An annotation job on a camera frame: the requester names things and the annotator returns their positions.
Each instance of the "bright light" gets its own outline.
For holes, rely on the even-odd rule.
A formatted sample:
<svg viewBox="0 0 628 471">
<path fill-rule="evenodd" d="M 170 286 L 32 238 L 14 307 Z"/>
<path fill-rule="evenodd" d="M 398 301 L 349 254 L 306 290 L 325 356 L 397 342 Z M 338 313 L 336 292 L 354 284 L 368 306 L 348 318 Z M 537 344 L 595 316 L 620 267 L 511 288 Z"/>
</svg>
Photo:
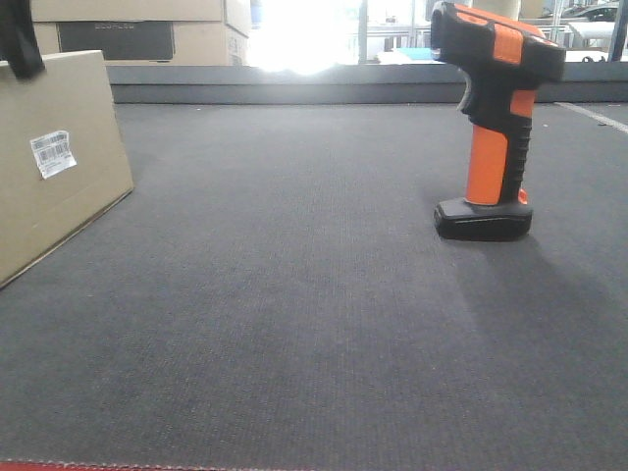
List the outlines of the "bright light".
<svg viewBox="0 0 628 471">
<path fill-rule="evenodd" d="M 261 28 L 251 36 L 249 64 L 300 74 L 354 64 L 349 41 L 357 22 L 345 15 L 353 5 L 357 8 L 359 0 L 265 0 Z"/>
</svg>

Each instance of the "barcode label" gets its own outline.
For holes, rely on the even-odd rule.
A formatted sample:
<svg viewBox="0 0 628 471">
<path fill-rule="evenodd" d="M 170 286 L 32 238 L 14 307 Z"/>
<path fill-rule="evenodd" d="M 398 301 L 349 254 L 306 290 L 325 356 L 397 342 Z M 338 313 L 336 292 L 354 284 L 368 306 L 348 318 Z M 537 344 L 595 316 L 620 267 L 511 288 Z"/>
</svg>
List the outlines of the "barcode label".
<svg viewBox="0 0 628 471">
<path fill-rule="evenodd" d="M 70 150 L 70 134 L 67 131 L 55 131 L 33 139 L 30 148 L 44 179 L 77 164 Z"/>
</svg>

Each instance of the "white line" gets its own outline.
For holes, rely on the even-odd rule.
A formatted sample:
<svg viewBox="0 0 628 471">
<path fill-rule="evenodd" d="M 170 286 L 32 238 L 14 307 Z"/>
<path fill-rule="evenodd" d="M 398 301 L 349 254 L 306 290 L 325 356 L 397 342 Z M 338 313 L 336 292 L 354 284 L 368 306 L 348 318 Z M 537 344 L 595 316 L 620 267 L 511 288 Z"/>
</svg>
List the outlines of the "white line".
<svg viewBox="0 0 628 471">
<path fill-rule="evenodd" d="M 611 118 L 607 118 L 606 116 L 599 115 L 598 113 L 594 113 L 593 111 L 587 110 L 581 106 L 576 106 L 572 103 L 563 103 L 556 102 L 556 105 L 562 106 L 563 108 L 567 108 L 568 110 L 575 111 L 576 113 L 580 113 L 581 115 L 588 116 L 596 120 L 599 123 L 602 123 L 607 126 L 611 126 L 618 131 L 625 132 L 628 134 L 628 125 L 624 125 L 623 123 L 619 123 L 618 121 L 612 120 Z"/>
</svg>

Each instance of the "scanner grip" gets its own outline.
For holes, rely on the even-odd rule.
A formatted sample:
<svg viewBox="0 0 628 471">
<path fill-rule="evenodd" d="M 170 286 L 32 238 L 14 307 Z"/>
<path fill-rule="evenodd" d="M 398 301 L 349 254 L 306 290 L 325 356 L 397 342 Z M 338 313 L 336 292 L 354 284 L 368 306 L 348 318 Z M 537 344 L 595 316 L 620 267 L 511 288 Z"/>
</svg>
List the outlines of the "scanner grip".
<svg viewBox="0 0 628 471">
<path fill-rule="evenodd" d="M 522 201 L 538 85 L 503 74 L 467 74 L 467 91 L 460 107 L 474 129 L 466 199 L 482 205 Z"/>
</svg>

